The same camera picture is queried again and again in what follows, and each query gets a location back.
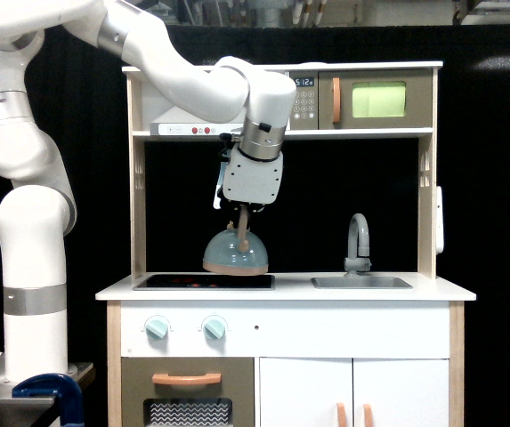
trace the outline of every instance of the white countertop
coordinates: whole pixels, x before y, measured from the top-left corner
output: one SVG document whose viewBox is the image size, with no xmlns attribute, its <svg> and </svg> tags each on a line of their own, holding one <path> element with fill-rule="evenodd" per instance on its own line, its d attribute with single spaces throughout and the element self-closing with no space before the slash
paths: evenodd
<svg viewBox="0 0 510 427">
<path fill-rule="evenodd" d="M 143 280 L 128 276 L 96 295 L 99 301 L 475 301 L 476 294 L 444 278 L 430 279 L 416 272 L 371 272 L 370 276 L 396 277 L 410 289 L 316 289 L 312 278 L 342 277 L 344 272 L 270 273 L 274 289 L 142 289 L 133 290 Z"/>
</svg>

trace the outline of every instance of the knob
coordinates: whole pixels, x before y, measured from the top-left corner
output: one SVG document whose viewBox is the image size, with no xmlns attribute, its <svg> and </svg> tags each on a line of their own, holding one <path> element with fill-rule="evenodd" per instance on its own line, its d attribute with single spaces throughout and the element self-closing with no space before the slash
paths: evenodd
<svg viewBox="0 0 510 427">
<path fill-rule="evenodd" d="M 152 340 L 161 340 L 167 335 L 169 323 L 167 319 L 162 316 L 152 316 L 146 321 L 144 328 L 149 338 Z"/>
<path fill-rule="evenodd" d="M 219 316 L 209 316 L 203 321 L 203 333 L 210 340 L 220 340 L 225 335 L 227 324 Z"/>
</svg>

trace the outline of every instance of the oven door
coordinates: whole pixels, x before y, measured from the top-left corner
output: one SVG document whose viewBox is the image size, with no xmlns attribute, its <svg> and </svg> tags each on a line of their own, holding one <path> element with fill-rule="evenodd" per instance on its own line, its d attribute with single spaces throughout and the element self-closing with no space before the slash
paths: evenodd
<svg viewBox="0 0 510 427">
<path fill-rule="evenodd" d="M 122 425 L 255 426 L 252 358 L 122 358 Z"/>
</svg>

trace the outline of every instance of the white cabinet door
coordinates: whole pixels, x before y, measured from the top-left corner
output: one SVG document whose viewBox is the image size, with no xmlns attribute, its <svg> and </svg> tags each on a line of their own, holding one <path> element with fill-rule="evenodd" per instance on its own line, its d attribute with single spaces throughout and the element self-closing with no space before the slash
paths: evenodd
<svg viewBox="0 0 510 427">
<path fill-rule="evenodd" d="M 448 360 L 353 361 L 355 427 L 448 427 Z"/>
<path fill-rule="evenodd" d="M 352 427 L 351 359 L 260 358 L 261 427 Z"/>
</svg>

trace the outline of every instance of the gray faucet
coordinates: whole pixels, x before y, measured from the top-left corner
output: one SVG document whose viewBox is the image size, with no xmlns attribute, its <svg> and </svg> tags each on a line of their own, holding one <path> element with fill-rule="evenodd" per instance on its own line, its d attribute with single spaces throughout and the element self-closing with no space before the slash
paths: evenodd
<svg viewBox="0 0 510 427">
<path fill-rule="evenodd" d="M 368 222 L 361 213 L 355 214 L 350 221 L 344 269 L 347 271 L 346 277 L 355 274 L 356 271 L 369 271 L 371 269 Z"/>
</svg>

